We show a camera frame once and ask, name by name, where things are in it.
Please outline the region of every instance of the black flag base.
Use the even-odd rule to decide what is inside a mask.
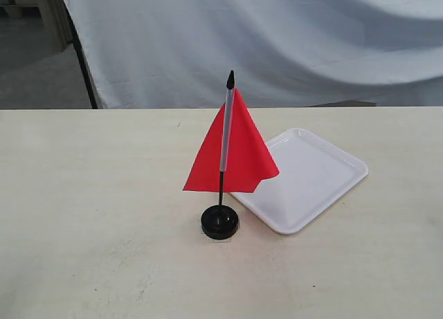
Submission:
[[[201,229],[212,239],[228,239],[237,232],[238,215],[231,207],[211,206],[201,215]]]

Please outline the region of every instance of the black pole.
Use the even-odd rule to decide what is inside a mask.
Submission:
[[[75,53],[77,54],[78,64],[80,65],[80,70],[82,71],[84,85],[86,86],[86,90],[88,92],[89,102],[91,103],[92,109],[98,109],[96,97],[94,96],[94,90],[92,89],[91,78],[89,77],[88,68],[86,66],[86,60],[84,59],[82,52],[82,44],[78,38],[77,30],[75,29],[68,9],[66,9],[66,14],[68,16],[69,28],[71,29],[72,33],[72,45],[74,46]]]
[[[223,204],[223,183],[224,183],[224,172],[220,172],[220,190],[219,190],[219,206]]]

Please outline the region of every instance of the white table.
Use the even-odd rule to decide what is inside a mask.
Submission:
[[[443,109],[257,109],[369,177],[297,235],[182,192],[215,110],[0,112],[0,318],[440,318]]]

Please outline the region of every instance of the black pole tip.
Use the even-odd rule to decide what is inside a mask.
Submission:
[[[212,239],[228,239],[237,232],[238,221],[238,215],[231,207],[215,205],[202,214],[201,229]]]
[[[229,73],[228,82],[226,83],[226,88],[231,90],[235,86],[235,80],[234,80],[234,71],[231,70]]]

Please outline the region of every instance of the white tray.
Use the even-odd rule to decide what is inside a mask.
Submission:
[[[277,233],[294,234],[368,175],[368,166],[304,129],[267,142],[280,174],[232,195]]]

